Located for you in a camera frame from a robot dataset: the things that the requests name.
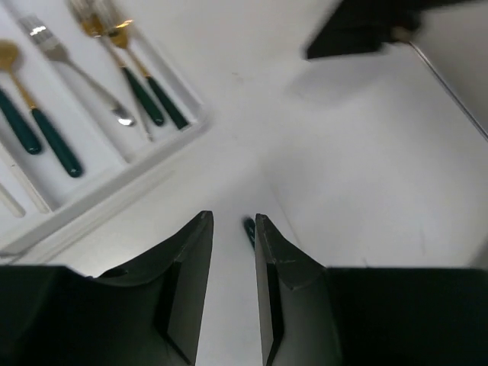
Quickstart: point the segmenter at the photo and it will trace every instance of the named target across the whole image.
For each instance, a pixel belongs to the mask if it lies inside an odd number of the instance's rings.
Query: white tray
[[[154,136],[153,143],[143,138],[138,127],[122,127],[114,121],[106,107],[73,71],[46,59],[16,23],[18,17],[29,14],[35,14],[45,22],[69,49],[72,58],[116,95],[137,118],[145,118]],[[26,217],[18,219],[0,205],[0,257],[11,257],[25,252],[116,192],[120,199],[117,195],[111,197],[111,208],[104,211],[105,215],[109,211],[117,212],[118,204],[122,205],[130,197],[140,193],[137,189],[122,192],[124,187],[140,178],[144,184],[139,184],[138,187],[150,189],[150,185],[157,184],[157,179],[144,179],[143,175],[149,174],[150,169],[203,131],[207,118],[204,103],[168,62],[161,47],[146,36],[143,24],[134,20],[130,26],[131,47],[191,122],[191,126],[184,130],[177,130],[169,117],[164,127],[156,127],[140,112],[112,58],[99,42],[81,32],[64,2],[0,0],[0,37],[15,41],[23,55],[16,68],[18,77],[42,109],[49,114],[85,168],[85,174],[81,178],[70,178],[44,139],[41,140],[44,152],[39,156],[28,155],[3,115],[0,115],[2,142],[54,209],[49,214],[38,213],[8,167],[0,162],[0,183],[27,211]],[[118,52],[140,76],[127,55],[119,50]],[[140,82],[157,101],[142,78]],[[37,135],[42,138],[13,82],[4,72],[0,73],[0,87],[9,94]]]

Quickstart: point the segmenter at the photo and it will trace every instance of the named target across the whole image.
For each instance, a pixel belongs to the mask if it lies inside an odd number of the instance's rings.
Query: dark green utensil handle
[[[31,155],[37,155],[42,152],[43,147],[36,134],[32,131],[31,126],[29,126],[21,112],[1,89],[0,108],[25,151]]]
[[[129,82],[137,100],[144,107],[146,113],[151,117],[152,122],[154,122],[156,126],[162,126],[165,123],[165,118],[156,103],[153,101],[150,95],[147,94],[143,86],[137,81],[136,76],[134,76],[134,74],[127,67],[123,67],[122,70],[124,71],[124,75],[127,78],[127,81]]]
[[[168,112],[168,115],[175,123],[176,127],[179,130],[183,130],[185,127],[189,126],[189,122],[185,118],[185,116],[180,112],[178,107],[175,106],[175,103],[171,100],[171,98],[162,90],[161,86],[159,86],[158,82],[151,76],[147,78],[147,82],[151,87],[156,97],[158,97],[159,101],[161,102],[162,106]]]
[[[66,172],[73,178],[81,177],[82,165],[46,115],[37,108],[31,113]]]

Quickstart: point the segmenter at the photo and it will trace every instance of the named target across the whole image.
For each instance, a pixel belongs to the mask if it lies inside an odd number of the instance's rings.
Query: utensil on table
[[[139,57],[129,47],[130,39],[127,32],[127,26],[132,21],[124,20],[120,17],[117,8],[111,0],[97,0],[93,4],[94,10],[100,18],[100,21],[105,29],[105,33],[110,38],[111,42],[118,48],[125,50],[130,58],[137,65],[139,71],[143,74],[151,87],[156,97],[158,97],[162,106],[172,119],[173,123],[179,130],[182,130],[189,126],[188,120],[185,118],[182,112],[176,107],[175,103],[171,100],[168,94],[164,91],[161,85],[154,79],[149,73],[148,69],[141,62]]]
[[[9,191],[0,183],[0,201],[8,208],[15,217],[24,217],[24,208],[12,197]]]
[[[97,93],[100,99],[110,108],[119,124],[123,126],[134,125],[135,119],[132,114],[107,89],[100,85],[99,82],[94,80],[72,60],[68,50],[39,18],[28,16],[19,19],[19,23],[48,59],[54,62],[64,63],[86,80],[93,91]]]
[[[30,200],[34,203],[39,212],[41,212],[42,214],[48,214],[49,212],[52,212],[51,207],[44,200],[42,194],[40,194],[39,191],[35,188],[32,181],[27,177],[27,175],[15,161],[14,157],[10,154],[7,148],[3,146],[2,143],[0,143],[0,160],[2,160],[7,165],[12,175],[17,179],[17,181],[25,190]]]
[[[46,137],[47,142],[51,146],[51,149],[53,149],[66,172],[73,178],[82,176],[83,168],[75,154],[44,112],[38,108],[27,89],[15,75],[13,66],[18,56],[19,49],[15,43],[10,40],[0,40],[0,69],[6,71],[10,75],[12,81],[17,86],[18,91],[21,93],[22,98],[29,107],[32,117],[34,117],[37,125]]]
[[[67,0],[68,6],[75,16],[75,19],[79,22],[82,30],[90,37],[97,38],[104,48],[111,54],[114,58],[117,67],[124,74],[125,79],[129,83],[129,86],[134,94],[136,100],[143,106],[146,113],[151,118],[152,122],[156,126],[162,126],[165,123],[165,118],[161,111],[159,110],[156,103],[153,101],[151,96],[146,92],[144,87],[137,81],[136,76],[130,71],[127,64],[117,55],[117,53],[111,49],[109,42],[106,42],[104,38],[104,27],[100,21],[100,18],[95,13],[92,2],[89,0]],[[140,124],[141,127],[146,129],[146,133],[150,136],[147,131],[147,126],[144,123]]]
[[[21,145],[31,155],[37,155],[42,151],[42,145],[31,126],[22,116],[21,112],[15,107],[8,95],[0,88],[0,109],[2,109],[5,119],[14,131]]]

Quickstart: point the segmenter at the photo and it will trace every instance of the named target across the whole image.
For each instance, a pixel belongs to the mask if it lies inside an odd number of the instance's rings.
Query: white chopstick
[[[34,202],[39,212],[42,214],[48,214],[49,212],[53,212],[52,207],[44,200],[43,196],[39,193],[39,191],[35,188],[32,181],[26,176],[24,171],[21,169],[20,166],[16,163],[13,156],[10,155],[7,148],[3,146],[0,142],[0,159],[10,168],[10,171],[14,177],[18,180],[21,184],[22,188],[26,191],[29,198]]]
[[[15,217],[24,217],[24,208],[12,197],[10,192],[0,183],[0,201],[12,212]]]

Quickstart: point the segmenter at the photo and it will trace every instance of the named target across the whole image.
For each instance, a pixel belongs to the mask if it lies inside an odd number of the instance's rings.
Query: white table
[[[327,0],[130,4],[213,106],[170,177],[65,252],[23,263],[99,275],[199,210],[216,226],[198,364],[261,362],[253,254],[269,215],[324,265],[470,265],[488,235],[488,143],[408,47],[308,63]]]

